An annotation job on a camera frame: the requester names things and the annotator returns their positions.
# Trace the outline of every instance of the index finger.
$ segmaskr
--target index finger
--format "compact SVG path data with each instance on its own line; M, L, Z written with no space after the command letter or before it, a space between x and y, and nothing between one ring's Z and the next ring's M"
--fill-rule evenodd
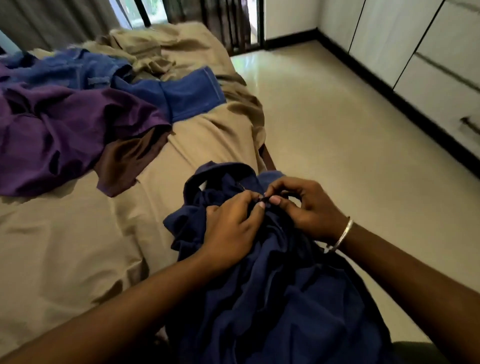
M273 196L283 190L290 192L296 192L301 194L303 191L306 180L296 177L280 177L278 180L273 181L267 188L265 192L265 197Z
M250 190L245 190L242 193L233 196L230 199L231 217L238 223L245 221L247 218L248 205L257 198L262 198L262 195Z

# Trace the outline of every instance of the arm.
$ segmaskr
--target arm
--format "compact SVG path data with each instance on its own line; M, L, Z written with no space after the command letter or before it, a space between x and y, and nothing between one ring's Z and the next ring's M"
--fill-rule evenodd
M274 195L300 195L302 206ZM283 177L265 196L313 239L334 244L348 219L314 181ZM480 294L354 225L340 250L367 271L453 363L480 363Z
M162 326L165 315L191 292L237 264L250 251L264 217L260 195L245 191L221 207L207 208L202 247L110 301L47 332L4 357L14 363L103 363L140 335Z

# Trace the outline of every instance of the bracelet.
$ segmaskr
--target bracelet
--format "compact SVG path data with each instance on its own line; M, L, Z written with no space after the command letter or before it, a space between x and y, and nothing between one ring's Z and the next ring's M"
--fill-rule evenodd
M340 239L338 239L338 241L336 242L336 244L333 246L333 248L329 249L329 250L324 250L324 253L327 254L327 253L334 253L335 250L337 250L340 246L340 244L342 243L342 241L345 239L345 237L347 236L348 232L350 231L350 229L352 228L353 226L353 220L352 218L349 216L348 217L348 224L347 224L347 227L345 228L345 230L343 230L343 234L342 236L340 236Z

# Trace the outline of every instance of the blue fabric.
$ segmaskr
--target blue fabric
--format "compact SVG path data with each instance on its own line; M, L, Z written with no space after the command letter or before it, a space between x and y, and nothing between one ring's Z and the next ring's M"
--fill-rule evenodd
M201 247L207 206L243 187L263 193L280 175L257 178L241 163L201 166L185 183L184 206L164 220L179 260ZM250 253L177 307L167 334L180 363L396 362L361 278L339 255L322 254L269 203Z
M112 87L155 105L169 123L210 111L226 102L212 70L203 67L175 81L130 84L130 64L121 58L72 48L38 60L18 52L0 59L0 89L18 83L28 88L60 85L77 90Z

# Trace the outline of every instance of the bed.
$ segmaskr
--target bed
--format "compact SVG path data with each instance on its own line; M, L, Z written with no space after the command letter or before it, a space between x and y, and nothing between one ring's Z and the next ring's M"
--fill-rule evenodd
M209 66L227 102L175 123L136 184L114 198L97 189L94 171L35 198L0 197L0 356L175 262L162 221L181 207L184 183L200 165L274 168L262 106L204 25L112 30L82 47L127 59L137 79L176 80Z

